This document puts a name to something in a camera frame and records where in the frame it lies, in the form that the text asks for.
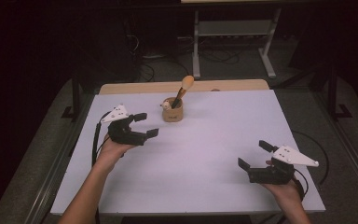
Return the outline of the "white board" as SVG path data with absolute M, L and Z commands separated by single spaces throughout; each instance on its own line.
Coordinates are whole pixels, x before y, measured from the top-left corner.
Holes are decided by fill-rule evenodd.
M 117 105 L 132 114 L 136 132 L 158 129 L 158 136 L 129 150 L 108 176 L 100 200 L 107 215 L 256 214 L 278 211 L 270 192 L 250 182 L 244 160 L 262 167 L 270 154 L 260 148 L 296 147 L 274 91 L 189 92 L 184 117 L 162 118 L 164 93 L 107 94 L 94 98 L 51 211 L 62 213 L 91 167 L 94 134 L 105 134 L 101 116 Z

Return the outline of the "metal frame rail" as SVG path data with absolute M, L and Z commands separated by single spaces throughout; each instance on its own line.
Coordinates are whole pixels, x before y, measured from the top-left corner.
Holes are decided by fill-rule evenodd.
M 313 93 L 312 96 L 315 99 L 317 105 L 324 112 L 325 118 L 328 120 L 329 125 L 334 130 L 334 133 L 335 133 L 337 139 L 339 140 L 340 144 L 346 151 L 346 153 L 349 157 L 351 166 L 353 167 L 353 170 L 358 177 L 358 153 L 356 152 L 353 143 L 351 142 L 350 138 L 345 134 L 344 129 L 338 122 L 338 119 L 334 119 L 327 111 L 327 105 L 326 105 L 326 102 L 324 101 L 322 95 L 320 93 Z
M 72 105 L 72 93 L 63 96 L 63 103 L 53 102 L 52 112 L 46 115 L 47 121 L 42 122 L 31 146 L 29 171 L 40 182 L 23 224 L 43 224 L 48 216 L 93 99 L 92 94 L 80 94 L 76 121 L 62 118 L 64 109 Z

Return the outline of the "round wooden brush holder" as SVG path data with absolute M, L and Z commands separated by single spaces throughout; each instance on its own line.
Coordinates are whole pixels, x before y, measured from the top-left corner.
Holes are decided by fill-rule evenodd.
M 179 101 L 175 108 L 172 108 L 174 97 L 165 99 L 160 105 L 162 108 L 162 118 L 166 122 L 178 122 L 184 117 L 183 102 Z

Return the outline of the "white metal stand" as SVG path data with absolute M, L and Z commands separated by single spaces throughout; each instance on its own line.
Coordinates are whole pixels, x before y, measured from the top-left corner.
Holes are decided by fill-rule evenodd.
M 269 48 L 273 40 L 282 10 L 277 8 L 269 20 L 245 21 L 201 21 L 199 12 L 194 16 L 194 35 L 192 53 L 192 71 L 195 79 L 200 79 L 199 38 L 211 36 L 250 36 L 264 35 L 267 40 L 263 48 L 259 48 L 259 56 L 269 78 L 277 75 L 269 59 Z

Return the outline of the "person's right hand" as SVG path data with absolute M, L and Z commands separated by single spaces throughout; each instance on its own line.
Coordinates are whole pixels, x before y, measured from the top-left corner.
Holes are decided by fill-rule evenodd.
M 294 180 L 283 185 L 263 184 L 263 187 L 272 193 L 283 211 L 303 208 L 300 191 Z

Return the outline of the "person's left hand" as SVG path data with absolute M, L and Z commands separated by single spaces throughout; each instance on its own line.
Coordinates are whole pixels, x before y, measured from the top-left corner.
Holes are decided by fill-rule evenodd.
M 111 172 L 118 160 L 132 148 L 134 148 L 133 145 L 123 145 L 112 141 L 107 134 L 95 166 L 102 171 Z

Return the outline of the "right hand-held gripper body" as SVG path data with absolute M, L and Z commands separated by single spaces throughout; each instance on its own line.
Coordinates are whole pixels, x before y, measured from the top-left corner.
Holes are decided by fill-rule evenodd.
M 293 177 L 295 165 L 318 167 L 319 162 L 289 146 L 276 147 L 271 154 L 271 165 L 265 168 L 251 168 L 247 172 L 251 183 L 287 184 Z

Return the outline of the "wooden table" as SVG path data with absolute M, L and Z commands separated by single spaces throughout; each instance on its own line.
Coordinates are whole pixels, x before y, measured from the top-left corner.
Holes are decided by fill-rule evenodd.
M 100 94 L 178 92 L 180 81 L 115 83 L 102 85 Z M 269 84 L 264 79 L 197 80 L 190 91 L 263 91 Z

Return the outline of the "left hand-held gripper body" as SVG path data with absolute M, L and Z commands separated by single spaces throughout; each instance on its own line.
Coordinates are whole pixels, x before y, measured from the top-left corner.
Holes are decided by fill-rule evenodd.
M 101 119 L 108 123 L 108 135 L 112 141 L 123 145 L 142 146 L 147 140 L 146 133 L 134 132 L 130 124 L 135 122 L 124 105 L 114 107 Z

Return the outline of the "black metal stand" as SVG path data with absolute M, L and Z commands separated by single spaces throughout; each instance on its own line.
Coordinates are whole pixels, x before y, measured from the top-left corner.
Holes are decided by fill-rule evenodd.
M 72 105 L 67 106 L 63 113 L 63 119 L 70 119 L 76 121 L 80 113 L 80 85 L 78 81 L 78 73 L 75 71 L 72 75 Z
M 333 65 L 330 66 L 329 70 L 327 111 L 334 121 L 337 121 L 341 118 L 352 117 L 351 112 L 345 105 L 337 104 L 337 72 Z

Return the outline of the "makeup brush with black handle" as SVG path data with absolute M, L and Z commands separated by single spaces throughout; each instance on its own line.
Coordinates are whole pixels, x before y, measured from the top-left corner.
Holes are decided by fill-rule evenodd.
M 177 95 L 172 102 L 172 108 L 176 108 L 176 106 L 179 104 L 179 101 L 182 99 L 182 97 L 186 94 L 186 92 L 193 86 L 195 81 L 195 78 L 193 76 L 186 76 L 182 80 L 182 86 L 180 90 L 177 92 Z

